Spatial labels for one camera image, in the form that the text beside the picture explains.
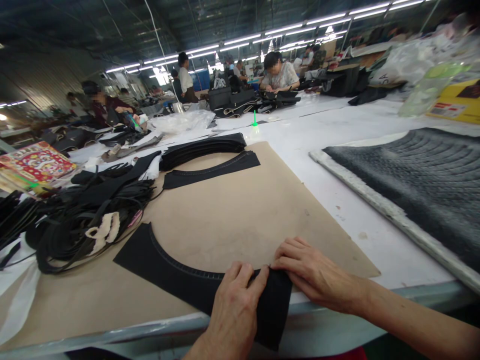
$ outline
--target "person's left hand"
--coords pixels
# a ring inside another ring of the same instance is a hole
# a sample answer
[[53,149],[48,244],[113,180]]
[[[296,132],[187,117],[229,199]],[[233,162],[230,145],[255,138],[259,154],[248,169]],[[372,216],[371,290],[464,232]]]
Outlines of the person's left hand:
[[193,345],[185,359],[246,359],[257,333],[257,305],[262,295],[269,267],[249,286],[254,268],[235,261],[228,269],[215,294],[210,324]]

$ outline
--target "hand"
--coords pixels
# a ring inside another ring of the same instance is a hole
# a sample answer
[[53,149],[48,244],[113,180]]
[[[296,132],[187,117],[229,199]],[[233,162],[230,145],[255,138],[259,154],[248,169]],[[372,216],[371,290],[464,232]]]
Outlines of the hand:
[[235,261],[215,294],[210,324],[185,359],[246,359],[257,333],[257,305],[269,267],[264,265],[249,286],[254,268]]
[[275,252],[274,270],[288,277],[314,303],[352,314],[366,299],[363,279],[339,268],[301,237],[287,238]]

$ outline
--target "forearm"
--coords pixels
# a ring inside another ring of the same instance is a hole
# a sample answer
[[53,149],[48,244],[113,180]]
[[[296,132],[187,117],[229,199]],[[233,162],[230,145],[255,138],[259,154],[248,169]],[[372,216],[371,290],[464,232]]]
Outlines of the forearm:
[[371,280],[359,279],[365,301],[353,310],[430,359],[479,359],[480,329],[434,311]]

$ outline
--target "person's right hand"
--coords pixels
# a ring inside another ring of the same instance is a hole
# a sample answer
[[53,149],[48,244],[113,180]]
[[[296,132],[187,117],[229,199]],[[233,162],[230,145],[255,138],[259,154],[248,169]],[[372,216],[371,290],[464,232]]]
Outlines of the person's right hand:
[[275,252],[273,270],[285,270],[314,303],[352,314],[366,299],[364,280],[346,273],[301,237],[287,238]]

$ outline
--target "worker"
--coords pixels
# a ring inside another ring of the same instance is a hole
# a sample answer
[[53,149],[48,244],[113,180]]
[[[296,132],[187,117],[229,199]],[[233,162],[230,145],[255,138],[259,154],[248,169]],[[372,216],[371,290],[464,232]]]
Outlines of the worker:
[[243,76],[242,73],[240,72],[243,66],[244,66],[244,63],[242,59],[238,60],[236,62],[236,66],[233,68],[233,75],[235,75],[241,81],[248,81],[249,78],[246,76]]
[[75,94],[74,92],[69,92],[66,94],[66,99],[70,103],[71,110],[77,115],[82,121],[89,122],[92,117],[89,114],[89,105],[87,101],[80,101],[80,95]]
[[291,62],[282,63],[282,55],[277,52],[269,52],[263,61],[263,67],[267,74],[260,83],[260,89],[278,93],[288,91],[300,86],[300,79],[295,73]]
[[120,95],[118,96],[118,98],[122,100],[125,104],[130,105],[131,107],[139,107],[139,103],[137,102],[137,100],[135,100],[133,96],[130,95],[129,90],[125,87],[122,87],[120,89]]
[[178,54],[178,65],[180,66],[178,78],[181,85],[181,97],[185,98],[186,103],[198,103],[199,99],[195,96],[194,91],[194,80],[189,74],[189,56],[185,52]]
[[109,109],[114,109],[117,113],[121,114],[129,112],[133,114],[133,119],[140,124],[140,117],[135,114],[136,109],[120,100],[118,97],[111,97],[105,95],[102,88],[94,81],[83,81],[81,87],[85,95],[92,100],[92,109],[95,114],[95,122],[99,129],[106,128]]
[[182,96],[182,84],[180,83],[179,72],[175,69],[172,69],[170,75],[173,78],[173,91],[175,92],[178,101],[181,103],[187,102],[185,97]]
[[[275,252],[272,270],[284,270],[317,305],[364,318],[430,359],[480,359],[480,329],[410,301],[369,279],[350,275],[300,237]],[[184,360],[246,359],[257,332],[257,305],[269,276],[234,262],[215,294],[210,324]]]
[[320,44],[316,44],[312,48],[313,58],[308,65],[308,70],[318,70],[324,67],[325,58],[327,57],[327,51],[320,50]]
[[312,50],[313,50],[313,45],[307,45],[305,49],[305,56],[301,61],[302,66],[308,66],[312,62],[312,59],[314,58],[314,52]]

